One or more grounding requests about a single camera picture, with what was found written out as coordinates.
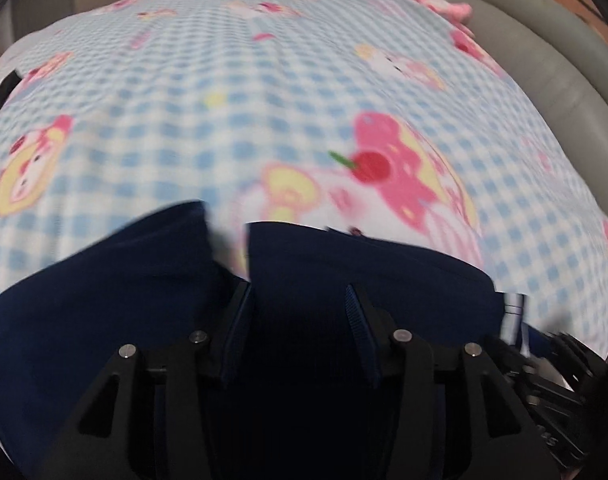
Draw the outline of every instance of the navy blue clothing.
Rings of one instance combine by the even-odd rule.
[[[479,269],[417,248],[293,224],[249,225],[255,316],[240,381],[361,378],[345,312],[351,283],[432,343],[499,335],[501,293]],[[212,260],[202,203],[183,203],[0,295],[0,439],[28,478],[74,404],[125,343],[155,348],[205,328],[233,290]]]

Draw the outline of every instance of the gingham pattern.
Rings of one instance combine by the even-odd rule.
[[[354,117],[375,110],[404,118],[449,159],[481,220],[484,270],[498,290],[530,296],[527,321],[565,329],[606,355],[604,215],[510,78],[453,49],[450,25],[409,0],[238,0],[302,14],[253,20],[232,14],[231,1],[138,0],[72,16],[2,58],[0,80],[73,52],[2,109],[0,170],[21,134],[60,114],[74,127],[44,195],[0,217],[0,293],[180,200],[209,204],[226,260],[239,231],[228,208],[236,193],[271,160],[336,167],[328,151],[351,153]],[[177,16],[136,17],[163,8]],[[130,48],[145,31],[148,42]],[[275,40],[253,41],[258,33]],[[448,91],[383,78],[355,55],[357,44],[427,63]],[[209,106],[213,95],[223,105]],[[554,176],[542,170],[542,152]]]

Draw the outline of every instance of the blue and white checkered fabric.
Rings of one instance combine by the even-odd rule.
[[[410,0],[129,0],[22,40],[0,60],[27,76],[0,112],[0,293],[202,199],[239,272],[244,222],[356,228],[482,267],[606,355],[608,221],[453,30]]]

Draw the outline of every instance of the gray sofa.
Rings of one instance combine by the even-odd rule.
[[[608,46],[554,0],[450,0],[524,90],[608,215]]]

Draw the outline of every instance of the silver bolt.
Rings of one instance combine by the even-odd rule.
[[[206,339],[209,338],[209,335],[203,330],[196,330],[191,335],[188,336],[188,340],[191,343],[203,343]]]
[[[408,330],[404,330],[400,328],[393,332],[393,339],[395,341],[399,341],[400,343],[408,343],[413,338],[413,334],[408,332]]]
[[[136,352],[137,347],[131,344],[124,345],[119,349],[119,355],[122,356],[124,359],[132,357],[133,355],[135,355]]]
[[[464,345],[464,351],[471,357],[477,357],[482,354],[482,347],[477,343],[466,343]]]

